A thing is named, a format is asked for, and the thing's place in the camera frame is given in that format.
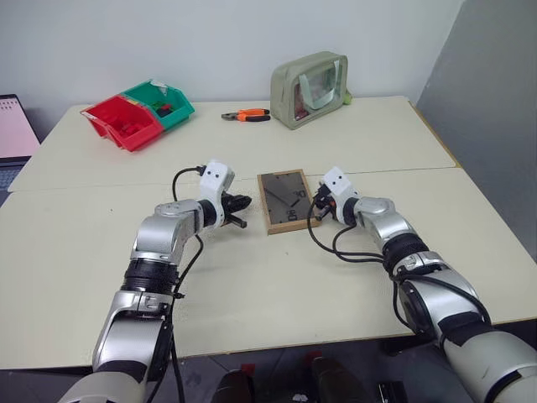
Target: white table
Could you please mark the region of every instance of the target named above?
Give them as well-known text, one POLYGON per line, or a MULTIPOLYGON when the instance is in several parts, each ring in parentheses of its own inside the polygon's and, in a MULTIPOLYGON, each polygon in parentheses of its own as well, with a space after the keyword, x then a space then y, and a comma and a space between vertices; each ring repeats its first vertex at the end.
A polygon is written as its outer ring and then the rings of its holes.
MULTIPOLYGON (((309 178, 311 189, 318 179, 309 178)), ((427 244, 475 286, 494 322, 537 317, 534 261, 463 170, 350 179, 363 195, 392 198, 427 244)), ((379 264, 341 262, 306 231, 267 236, 257 182, 235 181, 231 191, 253 198, 242 214, 248 228, 202 234, 206 250, 175 312, 181 356, 407 333, 379 264)), ((181 185, 179 193, 196 196, 197 185, 181 185)), ((12 194, 0 209, 0 368, 89 364, 138 225, 169 200, 167 185, 12 194)), ((328 242, 338 228, 326 220, 315 230, 328 242)), ((184 263, 196 246, 189 244, 184 263)), ((343 237, 341 248, 376 250, 358 231, 343 237)))
POLYGON ((212 158, 232 166, 238 179, 297 168, 323 175, 335 163, 346 173, 455 166, 405 97, 354 99, 294 131, 276 119, 240 123, 220 117, 240 108, 268 107, 267 102, 194 105, 189 121, 135 153, 101 139, 79 114, 85 106, 72 107, 9 190, 164 185, 177 170, 212 158))

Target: white wall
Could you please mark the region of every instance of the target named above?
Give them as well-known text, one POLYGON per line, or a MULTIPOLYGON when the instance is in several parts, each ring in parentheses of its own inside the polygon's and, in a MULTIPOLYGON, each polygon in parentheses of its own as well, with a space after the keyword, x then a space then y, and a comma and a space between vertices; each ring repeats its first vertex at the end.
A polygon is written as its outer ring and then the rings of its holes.
POLYGON ((0 0, 0 93, 45 131, 68 106, 150 77, 191 101, 268 99, 277 65, 333 50, 353 94, 417 102, 461 3, 0 0))

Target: gray wall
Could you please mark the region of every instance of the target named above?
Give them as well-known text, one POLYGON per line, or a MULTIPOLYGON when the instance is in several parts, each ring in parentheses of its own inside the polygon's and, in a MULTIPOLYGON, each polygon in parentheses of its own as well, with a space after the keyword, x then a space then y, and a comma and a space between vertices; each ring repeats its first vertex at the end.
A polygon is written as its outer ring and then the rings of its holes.
POLYGON ((418 109, 536 259, 537 1, 467 0, 418 109))
POLYGON ((354 95, 416 102, 462 1, 0 0, 0 93, 43 136, 69 106, 149 78, 191 101, 269 99, 276 66, 333 50, 354 95))

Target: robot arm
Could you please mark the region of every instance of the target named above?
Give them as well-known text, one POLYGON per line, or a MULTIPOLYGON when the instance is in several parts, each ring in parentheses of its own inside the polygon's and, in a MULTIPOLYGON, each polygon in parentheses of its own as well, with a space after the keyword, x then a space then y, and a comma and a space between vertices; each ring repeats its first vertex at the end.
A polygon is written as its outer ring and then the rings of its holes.
POLYGON ((143 220, 123 285, 113 298, 93 353, 93 373, 74 384, 60 403, 141 403, 148 381, 164 375, 173 337, 178 266, 188 239, 228 223, 248 196, 226 193, 234 173, 212 161, 200 169, 200 200, 161 204, 143 220))
POLYGON ((435 341, 476 402, 535 402, 537 352, 491 326, 472 285, 430 251, 389 199, 360 197, 339 168, 321 182, 315 204, 371 234, 399 290, 409 328, 435 341))

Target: cable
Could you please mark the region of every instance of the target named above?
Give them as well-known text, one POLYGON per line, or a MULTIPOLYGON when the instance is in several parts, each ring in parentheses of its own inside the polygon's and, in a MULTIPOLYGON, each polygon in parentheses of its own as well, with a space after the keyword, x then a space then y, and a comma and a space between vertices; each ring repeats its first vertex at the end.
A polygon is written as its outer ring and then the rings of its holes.
POLYGON ((166 366, 166 369, 162 373, 162 376, 157 381, 157 384, 154 386, 153 390, 151 390, 151 395, 149 395, 147 401, 145 403, 151 403, 154 399, 154 397, 157 395, 157 392, 159 391, 159 387, 162 384, 162 381, 164 380, 164 376, 166 375, 166 370, 168 369, 168 366, 166 366))
POLYGON ((181 371, 179 369, 174 336, 171 337, 171 363, 174 366, 175 384, 177 385, 177 395, 179 396, 179 403, 185 403, 185 390, 183 389, 183 379, 181 378, 181 371))
MULTIPOLYGON (((200 175, 203 175, 203 170, 204 169, 205 169, 204 167, 200 167, 200 166, 195 167, 195 168, 185 168, 185 169, 180 170, 179 172, 177 172, 175 174, 174 179, 171 182, 171 192, 172 192, 172 196, 174 197, 174 202, 177 202, 177 192, 175 190, 175 186, 177 185, 177 180, 179 179, 179 177, 181 175, 183 175, 185 172, 194 172, 194 171, 198 172, 200 175)), ((180 297, 179 294, 178 294, 179 293, 179 288, 183 284, 183 281, 185 281, 185 277, 188 274, 188 272, 190 271, 190 269, 192 268, 192 266, 194 265, 194 263, 200 257, 201 252, 203 252, 203 247, 204 247, 203 241, 201 240, 201 238, 200 238, 200 236, 198 234, 196 234, 196 239, 198 240, 198 243, 200 244, 200 247, 198 248, 198 251, 196 252, 196 254, 192 257, 190 262, 188 262, 188 264, 186 265, 185 269, 183 270, 183 273, 181 273, 181 276, 177 280, 177 283, 175 284, 175 287, 174 287, 174 290, 173 290, 174 298, 173 298, 173 300, 171 302, 171 307, 169 308, 169 314, 165 318, 165 320, 167 322, 169 322, 170 324, 173 321, 175 300, 180 297)), ((179 403, 185 403, 185 390, 183 388, 183 379, 181 378, 181 372, 179 370, 179 364, 178 364, 178 359, 177 359, 177 350, 176 350, 176 347, 175 347, 175 338, 174 338, 173 334, 172 334, 172 338, 171 338, 171 363, 172 363, 172 366, 174 367, 175 383, 177 384, 177 393, 178 393, 178 396, 179 396, 179 403)), ((162 374, 162 377, 159 379, 159 381, 157 382, 157 384, 153 388, 153 391, 151 392, 151 396, 148 398, 148 401, 146 403, 151 403, 151 401, 153 400, 153 398, 157 394, 157 391, 159 390, 160 384, 162 384, 162 381, 164 379, 165 373, 166 373, 166 371, 164 371, 164 373, 162 374)))
POLYGON ((479 310, 479 313, 481 313, 481 315, 483 316, 483 320, 485 321, 485 323, 487 325, 492 326, 492 322, 490 319, 490 315, 488 314, 487 308, 475 296, 464 290, 461 290, 459 287, 450 283, 446 283, 445 281, 438 280, 433 277, 427 277, 424 275, 405 275, 402 280, 423 281, 424 283, 439 285, 440 287, 445 287, 448 290, 453 291, 454 293, 458 294, 459 296, 462 296, 463 298, 466 298, 473 305, 475 305, 476 308, 479 310))
POLYGON ((394 284, 394 294, 393 294, 393 297, 392 297, 392 305, 394 306, 395 316, 399 319, 399 321, 404 326, 406 326, 408 329, 412 330, 410 325, 403 319, 403 317, 399 313, 399 308, 397 307, 397 296, 398 296, 398 293, 399 293, 399 289, 398 289, 397 283, 395 281, 393 281, 393 280, 392 280, 392 282, 394 284))
POLYGON ((380 264, 384 263, 384 260, 382 259, 382 255, 380 255, 380 254, 370 254, 369 252, 361 252, 360 256, 371 256, 371 257, 374 257, 376 259, 349 259, 349 258, 344 257, 341 254, 341 252, 339 250, 337 250, 337 246, 336 246, 337 239, 339 239, 339 237, 341 237, 347 231, 350 231, 351 229, 354 229, 354 228, 356 228, 356 224, 350 225, 349 227, 342 229, 339 233, 336 234, 334 239, 332 239, 332 249, 334 251, 334 254, 339 259, 341 259, 341 260, 343 260, 345 262, 349 262, 349 263, 367 263, 367 262, 376 262, 376 263, 380 263, 380 264))
POLYGON ((308 210, 308 214, 306 216, 306 223, 307 223, 307 227, 308 227, 308 233, 310 233, 310 236, 311 236, 311 239, 313 239, 313 242, 315 242, 321 249, 323 249, 326 252, 329 252, 331 254, 335 254, 340 259, 341 259, 342 256, 370 256, 370 257, 375 257, 375 258, 378 258, 378 259, 383 259, 383 256, 381 254, 370 254, 368 252, 342 252, 342 251, 339 251, 339 250, 336 251, 336 250, 330 249, 327 246, 325 246, 324 244, 322 244, 321 241, 319 239, 317 239, 317 237, 313 234, 313 228, 311 227, 311 214, 313 213, 313 207, 315 206, 315 199, 316 198, 317 198, 317 195, 313 196, 313 201, 310 204, 310 209, 308 210))
POLYGON ((181 175, 183 175, 186 172, 201 172, 201 167, 195 167, 195 168, 184 168, 183 170, 180 170, 177 172, 174 176, 174 179, 171 181, 171 193, 174 196, 174 202, 177 202, 177 193, 175 193, 175 185, 177 184, 177 180, 181 175))
POLYGON ((188 275, 188 272, 190 271, 194 263, 197 261, 197 259, 200 257, 201 252, 203 252, 203 247, 204 247, 203 240, 200 238, 198 234, 196 234, 195 236, 196 236, 196 239, 198 240, 198 243, 200 244, 200 247, 198 248, 198 251, 196 252, 196 254, 192 257, 192 259, 190 259, 190 262, 188 262, 188 265, 186 265, 185 269, 183 270, 183 273, 177 280, 177 284, 175 284, 175 288, 174 288, 174 295, 176 295, 177 292, 179 292, 179 288, 181 287, 181 284, 183 284, 183 281, 185 281, 186 275, 188 275))

